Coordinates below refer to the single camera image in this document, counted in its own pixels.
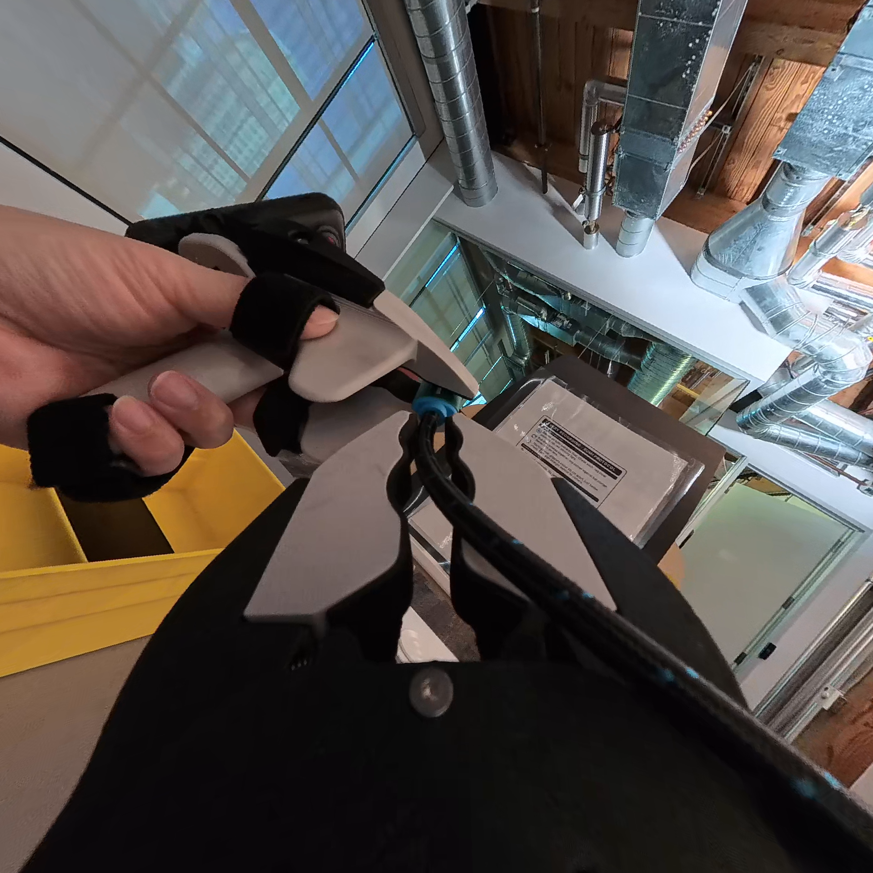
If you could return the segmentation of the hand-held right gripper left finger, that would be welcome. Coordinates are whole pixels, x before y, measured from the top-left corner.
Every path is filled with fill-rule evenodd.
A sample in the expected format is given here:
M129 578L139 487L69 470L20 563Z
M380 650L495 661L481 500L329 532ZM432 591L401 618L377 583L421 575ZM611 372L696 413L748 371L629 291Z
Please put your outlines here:
M246 606L248 620L317 624L395 566L409 535L405 498L390 489L409 472L412 430L412 414L398 411L321 464Z

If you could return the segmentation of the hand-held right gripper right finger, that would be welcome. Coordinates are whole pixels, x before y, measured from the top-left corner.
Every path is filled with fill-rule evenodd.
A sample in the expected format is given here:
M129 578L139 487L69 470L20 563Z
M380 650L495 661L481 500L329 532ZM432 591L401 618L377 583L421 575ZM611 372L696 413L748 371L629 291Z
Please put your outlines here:
M529 452L459 413L459 460L473 478L472 502L513 538L609 609L615 608L552 478Z

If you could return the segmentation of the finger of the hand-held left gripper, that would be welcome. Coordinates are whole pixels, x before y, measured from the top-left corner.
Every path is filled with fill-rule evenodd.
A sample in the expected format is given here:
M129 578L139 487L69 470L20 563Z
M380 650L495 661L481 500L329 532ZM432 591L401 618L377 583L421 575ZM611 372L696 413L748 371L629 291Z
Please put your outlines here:
M417 343L414 358L404 364L407 369L422 381L442 387L465 400L478 394L478 382L467 367L422 317L395 294L383 291L375 298L373 308Z

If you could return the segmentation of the yellow plastic bin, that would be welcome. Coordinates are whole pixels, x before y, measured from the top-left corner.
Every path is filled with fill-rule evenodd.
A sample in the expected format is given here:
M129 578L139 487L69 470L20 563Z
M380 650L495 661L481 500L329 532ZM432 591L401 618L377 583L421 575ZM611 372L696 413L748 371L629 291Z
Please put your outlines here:
M241 435L194 451L145 497L172 554L89 562L57 493L2 447L1 675L146 637L197 575L283 491Z

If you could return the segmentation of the person's left hand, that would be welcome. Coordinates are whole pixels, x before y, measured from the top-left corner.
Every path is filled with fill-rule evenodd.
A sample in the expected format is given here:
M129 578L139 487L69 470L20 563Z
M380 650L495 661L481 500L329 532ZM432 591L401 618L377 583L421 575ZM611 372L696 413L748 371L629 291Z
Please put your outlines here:
M30 415L87 395L229 327L247 278L133 239L1 208L1 442L27 445ZM112 446L145 476L173 471L184 448L214 449L254 428L260 387L224 403L176 371L147 401L108 409Z

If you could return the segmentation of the instruction sheet on stand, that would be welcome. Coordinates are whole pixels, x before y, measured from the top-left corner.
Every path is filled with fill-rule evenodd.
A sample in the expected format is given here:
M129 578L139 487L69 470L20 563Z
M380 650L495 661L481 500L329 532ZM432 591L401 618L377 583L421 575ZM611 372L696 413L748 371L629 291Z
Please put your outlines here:
M570 355L508 386L474 420L565 478L656 562L726 453Z

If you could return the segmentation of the large grid window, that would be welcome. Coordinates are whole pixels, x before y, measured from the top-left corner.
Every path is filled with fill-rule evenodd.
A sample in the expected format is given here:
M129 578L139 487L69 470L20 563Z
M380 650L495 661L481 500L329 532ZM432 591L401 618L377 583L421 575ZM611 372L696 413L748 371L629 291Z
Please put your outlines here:
M357 1L4 1L2 137L125 219L321 192L415 133Z

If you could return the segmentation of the black bin divider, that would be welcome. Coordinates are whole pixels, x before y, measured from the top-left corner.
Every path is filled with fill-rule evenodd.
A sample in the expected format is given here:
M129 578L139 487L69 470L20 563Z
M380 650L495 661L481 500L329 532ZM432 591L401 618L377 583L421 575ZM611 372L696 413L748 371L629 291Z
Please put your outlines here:
M141 498L84 503L60 494L59 499L89 562L147 558L174 552Z

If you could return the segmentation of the round spiral metal duct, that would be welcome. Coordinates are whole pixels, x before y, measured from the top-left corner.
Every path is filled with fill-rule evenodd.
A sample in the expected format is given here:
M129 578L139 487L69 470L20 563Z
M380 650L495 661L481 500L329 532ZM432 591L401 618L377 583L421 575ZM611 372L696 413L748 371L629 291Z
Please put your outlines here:
M464 204L481 208L497 179L477 76L472 35L462 1L405 1L437 116Z

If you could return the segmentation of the rectangular foil duct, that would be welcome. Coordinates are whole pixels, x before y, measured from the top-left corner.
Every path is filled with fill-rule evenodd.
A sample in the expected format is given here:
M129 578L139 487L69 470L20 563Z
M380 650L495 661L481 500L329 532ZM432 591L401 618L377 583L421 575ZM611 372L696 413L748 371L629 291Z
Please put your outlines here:
M690 174L746 1L640 1L613 205L657 220Z
M872 3L867 2L773 158L847 181L871 151Z

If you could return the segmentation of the large round foil duct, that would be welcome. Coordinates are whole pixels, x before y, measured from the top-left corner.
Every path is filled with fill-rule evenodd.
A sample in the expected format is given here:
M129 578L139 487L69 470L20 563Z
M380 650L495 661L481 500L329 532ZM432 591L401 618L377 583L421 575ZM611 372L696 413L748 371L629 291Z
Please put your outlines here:
M760 441L871 474L871 422L831 401L865 376L863 335L810 309L788 278L807 206L827 176L780 165L763 194L706 239L692 268L695 285L741 304L758 329L802 368L736 413L738 429Z

